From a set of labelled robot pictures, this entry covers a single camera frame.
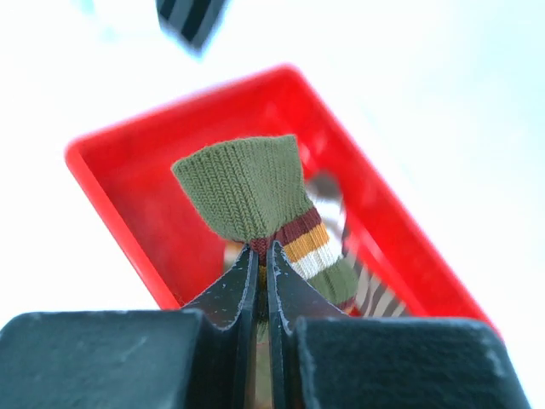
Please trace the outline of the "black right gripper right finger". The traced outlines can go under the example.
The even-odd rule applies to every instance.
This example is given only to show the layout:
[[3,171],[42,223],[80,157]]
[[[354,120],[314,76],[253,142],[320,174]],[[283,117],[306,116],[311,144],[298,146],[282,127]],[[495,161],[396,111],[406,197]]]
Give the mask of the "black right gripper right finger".
[[277,408],[526,408],[503,342],[458,318],[351,318],[267,252]]

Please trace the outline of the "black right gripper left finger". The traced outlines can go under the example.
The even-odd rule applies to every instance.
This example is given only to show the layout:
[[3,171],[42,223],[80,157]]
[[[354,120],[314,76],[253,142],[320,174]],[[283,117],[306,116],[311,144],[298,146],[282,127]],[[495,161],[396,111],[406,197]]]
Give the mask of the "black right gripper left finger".
[[250,408],[258,257],[176,310],[27,313],[1,331],[4,408]]

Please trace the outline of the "olive green striped sock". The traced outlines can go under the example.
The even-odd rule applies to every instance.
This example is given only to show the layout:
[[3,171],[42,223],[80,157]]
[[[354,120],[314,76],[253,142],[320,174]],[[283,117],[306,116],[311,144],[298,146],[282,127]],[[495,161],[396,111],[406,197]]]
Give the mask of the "olive green striped sock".
[[273,405],[268,347],[267,251],[282,245],[290,266],[343,312],[358,279],[307,195],[296,139],[258,136],[204,147],[171,170],[207,226],[259,259],[255,403]]

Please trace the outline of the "black white striped sock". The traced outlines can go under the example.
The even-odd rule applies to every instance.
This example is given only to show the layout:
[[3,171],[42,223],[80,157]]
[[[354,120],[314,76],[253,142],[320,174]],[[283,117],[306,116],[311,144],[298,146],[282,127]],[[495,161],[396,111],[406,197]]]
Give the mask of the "black white striped sock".
[[228,4],[227,0],[157,0],[158,22],[165,34],[200,55]]

